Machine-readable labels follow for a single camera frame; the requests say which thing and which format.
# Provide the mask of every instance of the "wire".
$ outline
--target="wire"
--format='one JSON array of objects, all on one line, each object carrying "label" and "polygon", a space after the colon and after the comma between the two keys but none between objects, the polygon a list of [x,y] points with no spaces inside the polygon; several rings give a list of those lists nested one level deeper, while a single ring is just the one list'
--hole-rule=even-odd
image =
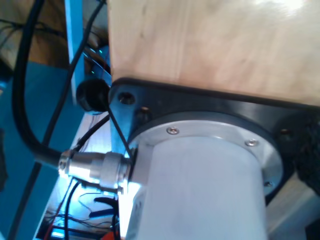
[{"label": "wire", "polygon": [[115,127],[116,131],[118,132],[118,134],[119,134],[119,136],[120,136],[120,138],[121,138],[121,141],[122,141],[122,143],[123,143],[123,145],[124,145],[124,148],[125,148],[126,152],[127,152],[128,155],[129,155],[130,164],[133,165],[133,164],[134,164],[134,156],[132,155],[132,152],[131,152],[131,150],[130,150],[130,148],[129,148],[129,144],[128,144],[127,140],[125,139],[125,136],[124,136],[124,134],[122,133],[122,131],[121,131],[119,125],[118,125],[118,122],[117,122],[117,120],[116,120],[116,118],[115,118],[115,116],[114,116],[111,108],[109,107],[108,104],[106,105],[106,107],[107,107],[107,109],[108,109],[108,113],[109,113],[109,115],[110,115],[110,118],[111,118],[111,120],[112,120],[112,122],[113,122],[113,124],[114,124],[114,127]]},{"label": "wire", "polygon": [[[107,64],[107,59],[108,59],[108,55],[109,55],[109,48],[108,48],[108,51],[106,52],[106,55],[105,55],[105,58],[104,58],[104,62],[103,62],[103,69],[106,69],[106,65]],[[104,71],[102,71],[101,73],[101,79],[104,79]]]},{"label": "wire", "polygon": [[69,232],[68,232],[68,215],[69,215],[69,207],[70,207],[70,202],[72,195],[74,194],[76,188],[80,185],[80,182],[78,181],[72,188],[69,197],[66,201],[65,205],[65,212],[64,212],[64,239],[69,240]]},{"label": "wire", "polygon": [[[97,124],[96,123],[96,119],[98,118],[98,116],[91,116],[92,119],[91,119],[91,122],[90,122],[90,126],[89,126],[89,130],[95,125]],[[85,144],[81,147],[81,149],[79,150],[79,152],[85,152],[88,148],[88,145],[89,145],[89,142],[90,142],[90,138],[85,142]]]},{"label": "wire", "polygon": [[[0,18],[0,22],[4,23],[4,24],[10,24],[10,26],[7,26],[7,27],[16,28],[17,30],[21,30],[25,26],[25,24],[23,24],[23,23],[9,21],[9,20],[5,20],[5,19],[2,19],[2,18]],[[43,31],[43,32],[47,32],[47,33],[51,33],[51,34],[57,35],[58,37],[66,38],[66,34],[64,32],[55,30],[55,29],[51,28],[50,26],[48,26],[47,24],[45,24],[44,22],[42,22],[42,21],[38,21],[35,25],[41,25],[42,26],[40,28],[39,27],[35,28],[36,31]]]},{"label": "wire", "polygon": [[74,148],[75,151],[79,151],[83,145],[85,145],[86,141],[99,129],[101,128],[106,122],[110,119],[109,115],[105,116],[101,119],[97,124],[91,127],[86,134],[83,135],[82,138],[79,139],[76,147]]},{"label": "wire", "polygon": [[59,214],[59,212],[60,212],[60,209],[61,209],[61,207],[62,207],[62,204],[64,203],[64,201],[65,201],[65,199],[66,199],[66,197],[67,197],[67,193],[69,192],[69,189],[70,189],[70,187],[71,187],[71,185],[72,185],[73,180],[74,180],[74,178],[71,178],[70,183],[69,183],[69,186],[68,186],[68,188],[66,189],[66,192],[65,192],[65,194],[64,194],[64,196],[63,196],[63,199],[62,199],[62,201],[60,202],[58,208],[57,208],[56,211],[55,211],[55,215],[54,215],[54,217],[53,217],[53,221],[52,221],[52,223],[50,224],[50,226],[48,227],[48,229],[47,229],[47,231],[46,231],[46,233],[45,233],[44,240],[49,239],[49,235],[50,235],[51,230],[52,230],[52,228],[53,228],[55,218],[58,216],[58,214]]},{"label": "wire", "polygon": [[13,27],[12,26],[4,26],[0,29],[0,35],[3,33],[4,30],[6,29],[12,29]]},{"label": "wire", "polygon": [[14,29],[12,29],[9,33],[8,33],[8,35],[4,38],[4,40],[0,43],[0,51],[1,51],[1,49],[4,47],[4,45],[6,44],[6,42],[9,40],[9,38],[16,32],[16,31],[18,31],[19,29],[17,29],[17,28],[14,28]]},{"label": "wire", "polygon": [[92,213],[91,208],[88,207],[87,205],[85,205],[82,201],[80,201],[80,198],[81,198],[82,196],[89,195],[89,194],[101,194],[101,192],[87,192],[87,193],[84,193],[84,194],[82,194],[82,195],[80,195],[80,196],[78,197],[78,202],[79,202],[79,204],[80,204],[81,206],[83,206],[84,208],[88,209],[88,210],[90,211],[90,213]]},{"label": "wire", "polygon": [[57,123],[57,120],[58,120],[58,117],[62,111],[62,108],[65,104],[65,101],[66,101],[66,98],[67,98],[67,95],[68,95],[68,92],[69,92],[69,87],[70,87],[70,84],[71,84],[71,79],[72,79],[72,76],[74,75],[74,71],[75,71],[75,68],[77,66],[77,63],[82,55],[82,52],[84,51],[85,47],[86,47],[86,44],[87,44],[87,41],[88,41],[88,38],[89,38],[89,35],[90,35],[90,31],[91,31],[91,27],[94,23],[94,20],[96,19],[99,11],[101,10],[101,8],[103,7],[104,5],[104,1],[101,1],[99,3],[99,5],[97,6],[97,8],[94,10],[93,14],[91,15],[88,23],[87,23],[87,26],[85,28],[85,31],[84,31],[84,36],[82,38],[82,41],[80,43],[80,46],[79,48],[77,49],[73,59],[72,59],[72,62],[71,64],[69,65],[69,69],[68,69],[68,73],[67,73],[67,77],[66,77],[66,82],[65,82],[65,85],[64,85],[64,88],[63,88],[63,91],[62,91],[62,94],[61,94],[61,97],[58,101],[58,104],[54,110],[54,113],[51,117],[51,120],[49,122],[49,125],[48,125],[48,128],[47,128],[47,131],[46,131],[46,135],[49,135],[50,133],[52,133],[54,131],[54,128],[55,128],[55,125]]}]

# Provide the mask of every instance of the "blue metal bar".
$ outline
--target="blue metal bar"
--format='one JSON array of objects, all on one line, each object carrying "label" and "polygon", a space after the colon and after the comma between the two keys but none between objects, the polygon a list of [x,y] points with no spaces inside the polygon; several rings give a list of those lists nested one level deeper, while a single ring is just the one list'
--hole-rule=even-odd
[{"label": "blue metal bar", "polygon": [[[82,0],[65,0],[64,6],[69,62],[71,63],[84,35]],[[74,103],[76,103],[77,87],[84,79],[85,59],[82,55],[75,67],[71,81],[71,91]]]},{"label": "blue metal bar", "polygon": [[[25,107],[35,136],[41,140],[64,87],[67,71],[37,63],[28,63],[25,83]],[[26,182],[35,163],[33,153],[22,141],[12,113],[12,81],[0,96],[0,128],[4,131],[4,156],[8,179],[0,192],[0,232],[8,237]],[[50,147],[59,151],[70,148],[83,111],[68,96],[53,132]],[[58,171],[43,166],[25,207],[17,240],[33,239],[49,197],[56,184]]]}]

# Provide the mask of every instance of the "plywood surface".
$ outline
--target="plywood surface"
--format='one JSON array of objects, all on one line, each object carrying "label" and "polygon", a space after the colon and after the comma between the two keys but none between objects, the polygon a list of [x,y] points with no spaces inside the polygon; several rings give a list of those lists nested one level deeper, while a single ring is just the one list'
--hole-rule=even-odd
[{"label": "plywood surface", "polygon": [[320,1],[109,0],[113,80],[320,106]]}]

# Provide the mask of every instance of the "screw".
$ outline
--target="screw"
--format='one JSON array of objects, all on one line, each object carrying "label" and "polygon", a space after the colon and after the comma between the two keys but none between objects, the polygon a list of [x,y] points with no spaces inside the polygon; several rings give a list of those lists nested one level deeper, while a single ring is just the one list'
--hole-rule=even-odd
[{"label": "screw", "polygon": [[64,161],[59,162],[59,168],[60,170],[64,170],[66,168],[67,164]]},{"label": "screw", "polygon": [[250,139],[250,140],[245,141],[245,145],[247,145],[249,147],[257,146],[258,143],[259,142],[257,140],[255,140],[255,139]]},{"label": "screw", "polygon": [[263,185],[268,188],[271,188],[274,186],[274,184],[271,181],[266,181]]},{"label": "screw", "polygon": [[179,133],[179,129],[176,127],[168,127],[166,132],[170,135],[177,135]]}]

